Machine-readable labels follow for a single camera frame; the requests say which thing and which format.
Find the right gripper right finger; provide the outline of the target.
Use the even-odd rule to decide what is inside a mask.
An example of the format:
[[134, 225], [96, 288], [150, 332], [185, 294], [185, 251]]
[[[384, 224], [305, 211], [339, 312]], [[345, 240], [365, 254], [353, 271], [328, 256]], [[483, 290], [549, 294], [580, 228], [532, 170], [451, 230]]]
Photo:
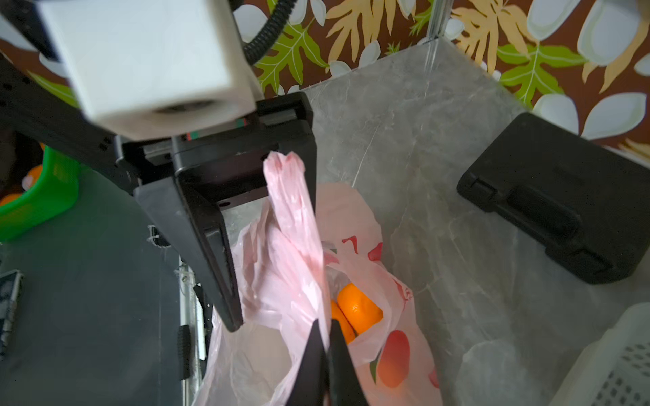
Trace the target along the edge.
[[355, 372], [343, 331], [333, 320], [328, 350], [329, 402], [333, 406], [369, 406]]

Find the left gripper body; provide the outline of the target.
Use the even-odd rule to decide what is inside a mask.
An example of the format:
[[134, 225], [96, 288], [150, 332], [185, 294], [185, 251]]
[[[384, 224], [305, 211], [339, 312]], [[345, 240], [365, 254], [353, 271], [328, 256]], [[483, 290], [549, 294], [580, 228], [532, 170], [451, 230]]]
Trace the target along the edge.
[[272, 152], [294, 152], [304, 164], [311, 199], [316, 197], [318, 149], [314, 113], [303, 92], [262, 100], [243, 125], [199, 138], [116, 139], [116, 164], [137, 186], [174, 177], [221, 210], [267, 195], [263, 164]]

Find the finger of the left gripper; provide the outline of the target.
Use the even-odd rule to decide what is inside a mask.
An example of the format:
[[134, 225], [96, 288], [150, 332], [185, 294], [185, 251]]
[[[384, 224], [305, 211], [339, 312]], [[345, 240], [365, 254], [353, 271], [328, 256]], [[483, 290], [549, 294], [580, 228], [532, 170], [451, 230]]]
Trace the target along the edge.
[[244, 324], [226, 224], [215, 204], [168, 177], [134, 190], [135, 200], [201, 283], [230, 332]]

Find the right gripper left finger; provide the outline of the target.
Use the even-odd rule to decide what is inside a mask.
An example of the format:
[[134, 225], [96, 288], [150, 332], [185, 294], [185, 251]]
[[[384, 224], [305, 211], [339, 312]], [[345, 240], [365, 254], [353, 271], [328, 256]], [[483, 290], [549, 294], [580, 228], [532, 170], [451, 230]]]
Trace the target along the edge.
[[314, 321], [302, 356], [296, 381], [286, 406], [323, 406], [327, 376], [327, 357], [319, 322]]

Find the orange fruit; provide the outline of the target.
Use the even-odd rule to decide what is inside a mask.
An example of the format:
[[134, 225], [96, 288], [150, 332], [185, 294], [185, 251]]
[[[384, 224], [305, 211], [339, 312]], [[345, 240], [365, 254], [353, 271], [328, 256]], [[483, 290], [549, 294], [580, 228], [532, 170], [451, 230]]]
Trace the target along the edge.
[[348, 284], [339, 292], [333, 302], [333, 314], [344, 322], [348, 342], [384, 319], [383, 311], [355, 284]]
[[355, 330], [352, 327], [352, 325], [348, 322], [347, 318], [345, 317], [345, 314], [343, 313], [343, 311], [340, 309], [340, 307], [334, 300], [331, 301], [331, 312], [332, 312], [332, 318], [335, 321], [337, 321], [337, 323], [340, 325], [340, 329], [343, 333], [345, 343], [350, 344], [352, 341], [356, 339]]

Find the pink printed plastic bag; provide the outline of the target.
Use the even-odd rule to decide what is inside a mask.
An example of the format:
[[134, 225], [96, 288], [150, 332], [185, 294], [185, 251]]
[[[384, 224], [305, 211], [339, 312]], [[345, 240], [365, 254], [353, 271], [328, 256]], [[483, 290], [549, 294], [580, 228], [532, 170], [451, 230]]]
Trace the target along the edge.
[[233, 248], [244, 323], [230, 333], [213, 318], [195, 404], [286, 404], [310, 334], [333, 347], [331, 304], [347, 285], [383, 313], [347, 345], [364, 403], [442, 404], [414, 294], [382, 264], [382, 230], [362, 196], [331, 183], [310, 194], [295, 153], [270, 154], [263, 174], [268, 198]]

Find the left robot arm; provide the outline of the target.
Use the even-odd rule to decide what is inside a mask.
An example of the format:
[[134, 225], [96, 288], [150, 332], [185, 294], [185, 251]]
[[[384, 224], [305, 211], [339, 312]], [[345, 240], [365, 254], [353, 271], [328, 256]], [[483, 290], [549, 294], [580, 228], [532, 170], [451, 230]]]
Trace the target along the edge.
[[4, 1], [1, 121], [111, 180], [190, 265], [230, 331], [244, 322], [225, 210], [266, 196], [271, 153], [314, 190], [303, 93], [267, 100], [253, 67], [295, 3], [250, 39], [239, 1]]

